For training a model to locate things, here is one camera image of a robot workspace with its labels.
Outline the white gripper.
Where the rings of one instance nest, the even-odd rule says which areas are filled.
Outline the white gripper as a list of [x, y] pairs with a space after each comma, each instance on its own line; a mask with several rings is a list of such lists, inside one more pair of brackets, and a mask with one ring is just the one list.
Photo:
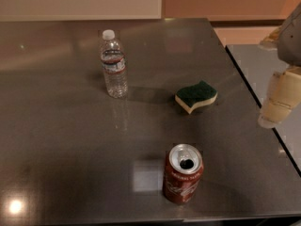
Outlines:
[[284, 72], [274, 72], [264, 99], [258, 123], [274, 128], [286, 120], [301, 103], [301, 3], [283, 22], [260, 41], [265, 50], [276, 50], [280, 60], [294, 65]]

